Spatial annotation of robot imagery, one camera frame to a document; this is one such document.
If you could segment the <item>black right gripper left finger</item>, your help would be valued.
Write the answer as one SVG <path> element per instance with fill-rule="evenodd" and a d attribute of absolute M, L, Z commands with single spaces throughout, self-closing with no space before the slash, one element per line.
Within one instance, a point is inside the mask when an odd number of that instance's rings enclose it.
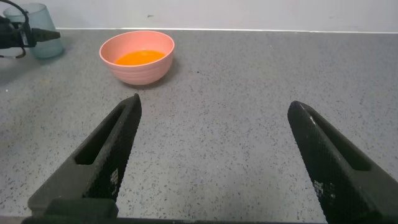
<path fill-rule="evenodd" d="M 33 215 L 54 199 L 116 201 L 142 115 L 138 94 L 122 100 L 28 200 Z"/>

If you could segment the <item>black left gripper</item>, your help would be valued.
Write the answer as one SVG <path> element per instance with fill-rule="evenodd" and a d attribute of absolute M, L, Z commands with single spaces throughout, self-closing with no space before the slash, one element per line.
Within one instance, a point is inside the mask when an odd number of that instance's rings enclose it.
<path fill-rule="evenodd" d="M 31 48 L 36 42 L 59 39 L 60 33 L 52 30 L 30 28 L 26 22 L 11 22 L 1 16 L 1 49 Z"/>

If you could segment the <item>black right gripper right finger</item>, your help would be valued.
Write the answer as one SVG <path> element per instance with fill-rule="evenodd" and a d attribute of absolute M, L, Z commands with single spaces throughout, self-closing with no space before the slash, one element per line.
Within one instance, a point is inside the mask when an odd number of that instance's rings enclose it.
<path fill-rule="evenodd" d="M 328 223 L 397 223 L 393 177 L 309 105 L 287 116 Z"/>

